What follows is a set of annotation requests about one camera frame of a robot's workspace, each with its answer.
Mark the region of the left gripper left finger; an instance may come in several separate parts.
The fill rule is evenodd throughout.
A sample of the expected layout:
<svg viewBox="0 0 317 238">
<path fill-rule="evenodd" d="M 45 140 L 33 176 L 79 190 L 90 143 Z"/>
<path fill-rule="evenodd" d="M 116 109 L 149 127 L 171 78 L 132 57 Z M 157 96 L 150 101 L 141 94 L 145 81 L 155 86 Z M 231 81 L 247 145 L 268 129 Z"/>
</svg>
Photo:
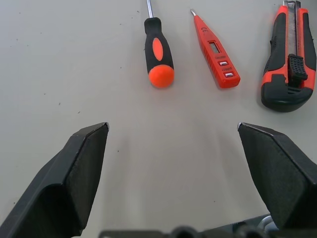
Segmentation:
<svg viewBox="0 0 317 238">
<path fill-rule="evenodd" d="M 80 129 L 36 174 L 0 227 L 2 238 L 72 238 L 86 228 L 109 125 Z"/>
</svg>

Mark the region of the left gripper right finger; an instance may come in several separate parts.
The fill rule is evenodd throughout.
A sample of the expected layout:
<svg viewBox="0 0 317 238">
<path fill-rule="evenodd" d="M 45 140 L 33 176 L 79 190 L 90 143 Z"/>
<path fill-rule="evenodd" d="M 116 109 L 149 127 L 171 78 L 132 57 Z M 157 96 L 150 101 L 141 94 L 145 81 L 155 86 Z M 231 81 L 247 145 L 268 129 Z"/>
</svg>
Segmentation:
<svg viewBox="0 0 317 238">
<path fill-rule="evenodd" d="M 317 165 L 285 134 L 241 122 L 256 189 L 279 229 L 317 227 Z"/>
</svg>

